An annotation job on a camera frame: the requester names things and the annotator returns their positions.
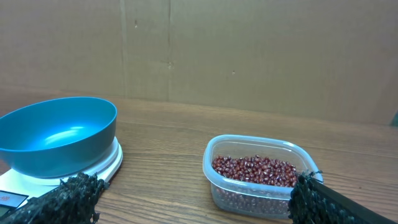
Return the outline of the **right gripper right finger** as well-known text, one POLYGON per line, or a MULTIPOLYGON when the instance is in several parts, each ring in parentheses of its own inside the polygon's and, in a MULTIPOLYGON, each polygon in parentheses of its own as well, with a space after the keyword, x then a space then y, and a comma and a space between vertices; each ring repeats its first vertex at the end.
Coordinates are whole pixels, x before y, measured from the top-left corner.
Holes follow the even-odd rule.
POLYGON ((317 174, 297 177, 288 204, 293 224, 397 224, 325 186, 317 174))

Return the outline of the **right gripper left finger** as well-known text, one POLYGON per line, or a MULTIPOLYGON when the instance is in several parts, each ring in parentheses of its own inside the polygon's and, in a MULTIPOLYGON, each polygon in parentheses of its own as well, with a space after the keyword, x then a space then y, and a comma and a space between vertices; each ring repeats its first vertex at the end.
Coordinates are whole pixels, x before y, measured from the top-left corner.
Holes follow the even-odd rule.
POLYGON ((21 208, 1 218, 1 224, 92 224, 100 219, 95 205, 109 183, 96 174, 82 172, 40 197, 32 197, 21 208))

